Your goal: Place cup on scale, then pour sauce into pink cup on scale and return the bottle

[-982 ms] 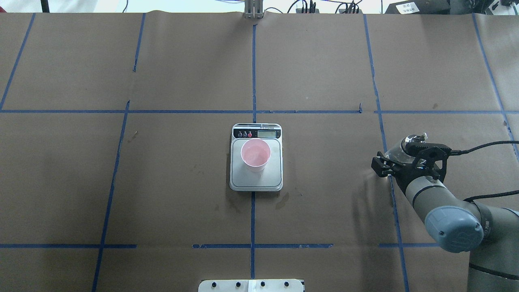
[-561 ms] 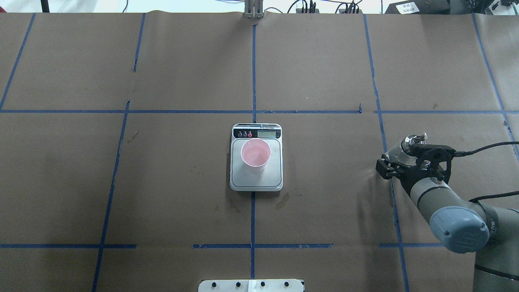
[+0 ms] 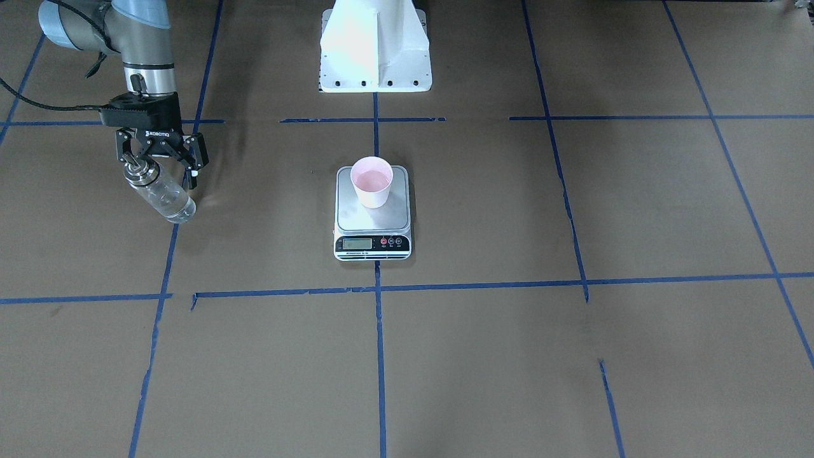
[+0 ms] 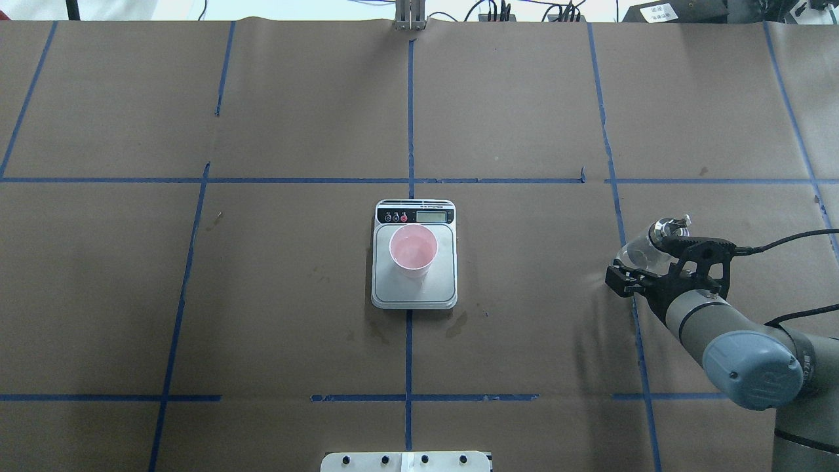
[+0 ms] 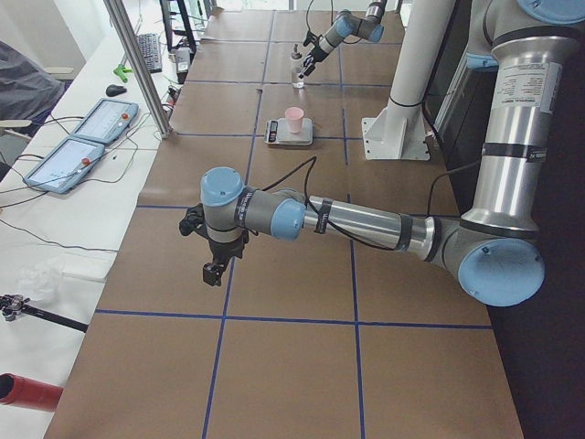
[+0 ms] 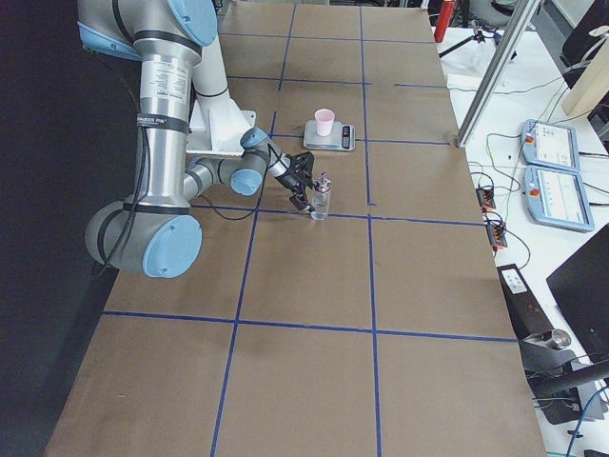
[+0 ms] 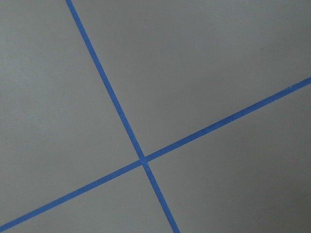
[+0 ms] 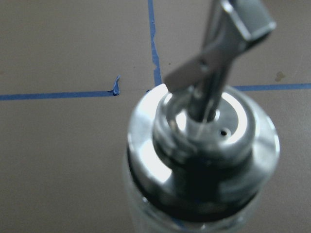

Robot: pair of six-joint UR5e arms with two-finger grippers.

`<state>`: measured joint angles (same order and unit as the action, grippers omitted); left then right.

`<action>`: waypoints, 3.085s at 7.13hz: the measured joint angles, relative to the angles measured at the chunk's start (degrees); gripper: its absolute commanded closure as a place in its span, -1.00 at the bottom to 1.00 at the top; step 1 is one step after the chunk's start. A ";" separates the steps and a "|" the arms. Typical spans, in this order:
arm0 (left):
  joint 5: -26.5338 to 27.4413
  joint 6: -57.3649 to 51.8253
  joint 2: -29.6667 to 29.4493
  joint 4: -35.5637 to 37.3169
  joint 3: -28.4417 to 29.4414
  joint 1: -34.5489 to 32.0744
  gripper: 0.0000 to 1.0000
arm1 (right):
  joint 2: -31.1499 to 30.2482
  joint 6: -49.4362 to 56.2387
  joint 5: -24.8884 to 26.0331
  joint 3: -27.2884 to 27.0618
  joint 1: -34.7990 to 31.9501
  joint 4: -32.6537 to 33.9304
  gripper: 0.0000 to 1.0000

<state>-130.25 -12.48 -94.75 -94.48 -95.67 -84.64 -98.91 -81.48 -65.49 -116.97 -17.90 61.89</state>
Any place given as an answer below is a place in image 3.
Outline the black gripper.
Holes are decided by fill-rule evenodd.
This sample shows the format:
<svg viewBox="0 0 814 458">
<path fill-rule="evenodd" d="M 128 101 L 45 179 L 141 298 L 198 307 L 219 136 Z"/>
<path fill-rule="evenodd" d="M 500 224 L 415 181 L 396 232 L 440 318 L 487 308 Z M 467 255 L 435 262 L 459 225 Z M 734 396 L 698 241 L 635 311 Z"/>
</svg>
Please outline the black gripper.
<svg viewBox="0 0 814 458">
<path fill-rule="evenodd" d="M 119 95 L 99 108 L 105 127 L 116 127 L 116 151 L 119 162 L 142 167 L 144 156 L 162 156 L 181 160 L 183 185 L 194 190 L 201 169 L 209 164 L 204 135 L 185 135 L 178 93 Z"/>
</svg>

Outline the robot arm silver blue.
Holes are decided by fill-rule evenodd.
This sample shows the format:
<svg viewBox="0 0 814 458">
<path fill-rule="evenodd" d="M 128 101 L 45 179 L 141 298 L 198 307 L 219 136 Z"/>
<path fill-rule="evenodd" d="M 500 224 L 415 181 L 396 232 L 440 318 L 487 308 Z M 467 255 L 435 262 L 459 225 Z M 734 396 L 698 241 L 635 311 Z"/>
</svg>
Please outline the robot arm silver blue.
<svg viewBox="0 0 814 458">
<path fill-rule="evenodd" d="M 166 2 L 44 1 L 38 20 L 53 44 L 95 52 L 98 63 L 119 56 L 126 91 L 98 107 L 102 124 L 119 130 L 118 154 L 136 138 L 141 156 L 177 160 L 187 188 L 195 188 L 209 159 L 204 137 L 183 132 Z"/>
</svg>

